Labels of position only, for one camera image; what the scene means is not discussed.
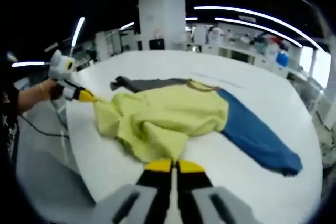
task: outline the white table surface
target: white table surface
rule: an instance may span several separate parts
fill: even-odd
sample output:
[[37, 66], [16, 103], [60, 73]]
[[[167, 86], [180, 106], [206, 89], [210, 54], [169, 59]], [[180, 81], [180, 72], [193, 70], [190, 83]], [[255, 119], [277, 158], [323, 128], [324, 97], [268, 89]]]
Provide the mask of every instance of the white table surface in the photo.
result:
[[[120, 75], [130, 79], [193, 78], [231, 92], [299, 154], [303, 171], [296, 177], [270, 172], [215, 132], [188, 140], [183, 158], [202, 165], [215, 186], [224, 186], [240, 197], [264, 224], [305, 223], [313, 214], [322, 188], [319, 141], [311, 116], [286, 79], [220, 56], [141, 51], [83, 69], [75, 80], [111, 99], [125, 90], [110, 90], [110, 82]], [[124, 155], [117, 141], [98, 134], [92, 104], [68, 102], [67, 120], [76, 162], [95, 201], [126, 183], [136, 183], [142, 164]], [[176, 209], [169, 215], [175, 217], [167, 218], [166, 223], [178, 223]]]

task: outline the bracelet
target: bracelet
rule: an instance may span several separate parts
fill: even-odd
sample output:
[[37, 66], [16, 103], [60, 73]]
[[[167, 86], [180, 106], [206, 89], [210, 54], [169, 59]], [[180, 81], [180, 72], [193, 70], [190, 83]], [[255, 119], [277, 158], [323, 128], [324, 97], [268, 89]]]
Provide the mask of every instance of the bracelet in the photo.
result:
[[41, 83], [39, 84], [39, 87], [40, 87], [40, 92], [41, 92], [41, 95], [42, 95], [42, 99], [44, 101], [49, 100], [49, 96], [44, 92], [44, 88], [42, 87]]

